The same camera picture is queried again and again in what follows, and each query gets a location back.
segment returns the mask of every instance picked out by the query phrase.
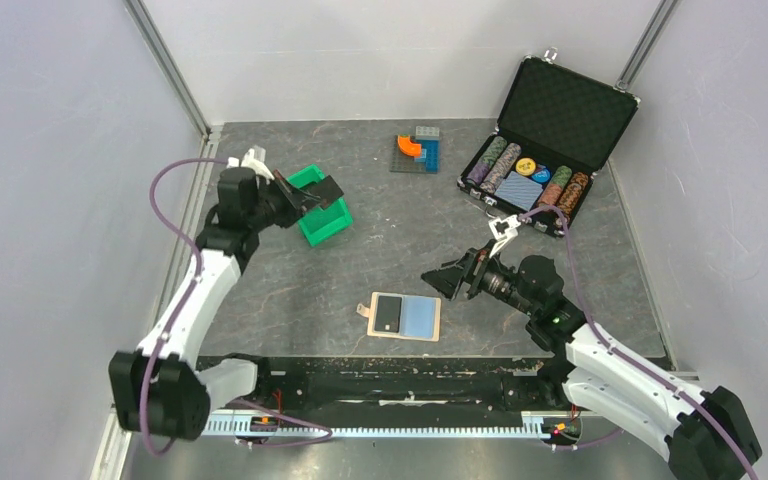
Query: case latch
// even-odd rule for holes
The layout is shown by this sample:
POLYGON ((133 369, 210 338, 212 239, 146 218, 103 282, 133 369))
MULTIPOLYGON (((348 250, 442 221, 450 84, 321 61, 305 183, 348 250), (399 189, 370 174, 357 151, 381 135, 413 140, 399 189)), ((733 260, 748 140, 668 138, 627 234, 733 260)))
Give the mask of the case latch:
POLYGON ((543 54, 543 60, 552 63, 558 58, 558 49, 555 47, 549 47, 546 53, 543 54))

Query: poker chip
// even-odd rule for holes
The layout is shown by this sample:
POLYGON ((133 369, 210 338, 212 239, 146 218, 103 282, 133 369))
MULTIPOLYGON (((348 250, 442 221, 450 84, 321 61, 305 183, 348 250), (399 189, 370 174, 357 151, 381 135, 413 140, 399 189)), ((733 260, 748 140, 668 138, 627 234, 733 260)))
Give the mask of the poker chip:
POLYGON ((529 176, 537 170, 537 162, 530 158, 521 158, 517 161, 517 173, 522 176, 529 176))
POLYGON ((551 177, 551 172, 543 165, 537 165, 537 171, 531 175, 531 179, 538 183, 546 183, 551 177))

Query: case lid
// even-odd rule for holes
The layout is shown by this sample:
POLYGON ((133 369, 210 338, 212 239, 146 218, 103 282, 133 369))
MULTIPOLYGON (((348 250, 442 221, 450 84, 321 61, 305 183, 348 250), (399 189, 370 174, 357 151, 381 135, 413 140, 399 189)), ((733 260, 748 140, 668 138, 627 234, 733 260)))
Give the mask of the case lid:
POLYGON ((526 57, 511 87, 498 127, 568 163, 593 172, 605 165, 637 98, 540 58, 526 57))

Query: orange block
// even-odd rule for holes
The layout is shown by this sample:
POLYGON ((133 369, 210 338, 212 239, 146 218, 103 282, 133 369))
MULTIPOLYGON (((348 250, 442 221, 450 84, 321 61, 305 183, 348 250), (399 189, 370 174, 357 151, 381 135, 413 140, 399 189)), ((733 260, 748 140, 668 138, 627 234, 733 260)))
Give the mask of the orange block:
POLYGON ((399 135, 399 150, 409 157, 418 157, 422 155, 422 145, 413 143, 410 139, 410 135, 399 135))

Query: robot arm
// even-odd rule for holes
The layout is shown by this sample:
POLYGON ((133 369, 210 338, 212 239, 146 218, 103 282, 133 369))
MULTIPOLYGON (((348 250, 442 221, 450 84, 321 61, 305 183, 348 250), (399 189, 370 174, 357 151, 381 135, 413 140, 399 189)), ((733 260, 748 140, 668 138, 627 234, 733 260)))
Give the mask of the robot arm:
POLYGON ((723 387, 709 393, 684 382, 620 344, 598 323, 588 324, 563 295, 564 281, 552 260, 529 256, 517 269, 503 265, 498 253, 519 226, 515 216, 491 221, 493 240, 422 279, 450 300, 467 283, 467 299, 485 292, 525 313, 531 338, 555 355, 538 372, 549 403, 574 404, 604 416, 658 452, 679 480, 742 478, 737 456, 685 398, 711 413, 754 464, 761 447, 737 396, 723 387))
POLYGON ((255 147, 242 162, 231 159, 222 171, 219 203, 207 215, 196 237, 202 271, 196 277, 196 258, 175 296, 155 327, 133 352, 117 352, 108 367, 119 424, 140 430, 140 386, 149 356, 163 340, 153 369, 146 411, 152 434, 194 440, 204 430, 213 410, 255 390, 259 376, 268 375, 265 360, 226 358, 219 365, 196 371, 202 341, 219 305, 236 285, 259 245, 258 234, 272 225, 289 228, 316 207, 327 208, 342 197, 329 176, 303 186, 290 185, 280 173, 262 162, 255 147), (188 288, 188 301, 180 305, 188 288), (164 332, 170 317, 172 330, 164 332))

